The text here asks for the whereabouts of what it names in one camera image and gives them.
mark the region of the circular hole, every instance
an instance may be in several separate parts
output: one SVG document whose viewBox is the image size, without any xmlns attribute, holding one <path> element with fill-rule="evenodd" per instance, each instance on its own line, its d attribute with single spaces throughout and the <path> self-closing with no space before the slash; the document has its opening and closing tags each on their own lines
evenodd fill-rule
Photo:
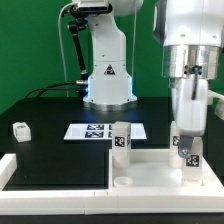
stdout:
<svg viewBox="0 0 224 224">
<path fill-rule="evenodd" d="M 128 187 L 133 185 L 133 180 L 130 177 L 117 177 L 114 179 L 115 187 Z"/>
</svg>

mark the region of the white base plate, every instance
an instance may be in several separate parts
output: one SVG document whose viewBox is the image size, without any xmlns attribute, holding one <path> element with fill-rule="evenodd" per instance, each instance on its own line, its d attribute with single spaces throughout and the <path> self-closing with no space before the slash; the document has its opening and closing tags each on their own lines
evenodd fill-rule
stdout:
<svg viewBox="0 0 224 224">
<path fill-rule="evenodd" d="M 121 171 L 112 170 L 110 153 L 108 190 L 1 191 L 0 215 L 224 212 L 223 186 L 205 160 L 203 186 L 182 187 L 181 172 L 169 168 L 168 157 L 165 149 L 132 150 L 130 167 Z M 15 155 L 5 155 L 1 167 L 7 173 L 0 175 L 3 186 L 16 167 Z M 133 184 L 113 186 L 120 176 Z"/>
</svg>

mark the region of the white cube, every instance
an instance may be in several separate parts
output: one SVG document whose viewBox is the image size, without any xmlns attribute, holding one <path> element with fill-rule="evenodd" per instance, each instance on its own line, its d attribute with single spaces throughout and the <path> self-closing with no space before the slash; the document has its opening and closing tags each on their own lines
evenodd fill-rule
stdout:
<svg viewBox="0 0 224 224">
<path fill-rule="evenodd" d="M 131 150 L 131 123 L 116 122 L 112 126 L 112 152 L 116 157 L 127 157 Z"/>
<path fill-rule="evenodd" d="M 16 122 L 13 124 L 13 134 L 18 142 L 31 141 L 30 128 L 25 122 Z"/>
</svg>

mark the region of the black tabletop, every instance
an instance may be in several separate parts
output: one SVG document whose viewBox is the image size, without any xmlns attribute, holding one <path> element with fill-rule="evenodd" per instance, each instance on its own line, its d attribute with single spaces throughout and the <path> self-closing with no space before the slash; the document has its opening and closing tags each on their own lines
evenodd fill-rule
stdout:
<svg viewBox="0 0 224 224">
<path fill-rule="evenodd" d="M 170 98 L 139 98 L 135 109 L 101 112 L 84 108 L 78 98 L 34 98 L 17 102 L 0 116 L 1 153 L 16 153 L 18 168 L 4 190 L 102 189 L 108 186 L 111 141 L 64 141 L 71 123 L 143 123 L 147 140 L 132 148 L 168 148 L 172 121 Z M 18 143 L 12 124 L 26 122 L 32 141 Z M 224 122 L 208 109 L 204 157 L 222 180 Z M 1 216 L 0 223 L 222 223 L 222 214 L 144 214 L 101 216 Z"/>
</svg>

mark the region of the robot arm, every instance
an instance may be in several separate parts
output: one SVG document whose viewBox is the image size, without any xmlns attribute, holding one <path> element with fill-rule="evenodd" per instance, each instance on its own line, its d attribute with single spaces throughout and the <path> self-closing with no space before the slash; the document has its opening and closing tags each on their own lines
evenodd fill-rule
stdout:
<svg viewBox="0 0 224 224">
<path fill-rule="evenodd" d="M 126 16 L 141 8 L 143 0 L 73 0 L 70 14 L 75 18 L 72 32 L 79 61 L 83 61 L 77 32 L 88 25 L 93 43 L 93 73 L 88 77 L 84 105 L 97 110 L 116 111 L 132 107 L 132 79 L 126 71 L 126 37 L 114 16 Z"/>
<path fill-rule="evenodd" d="M 164 46 L 163 76 L 172 83 L 179 155 L 189 157 L 204 134 L 208 80 L 216 79 L 223 47 L 224 1 L 160 0 L 154 36 Z"/>
</svg>

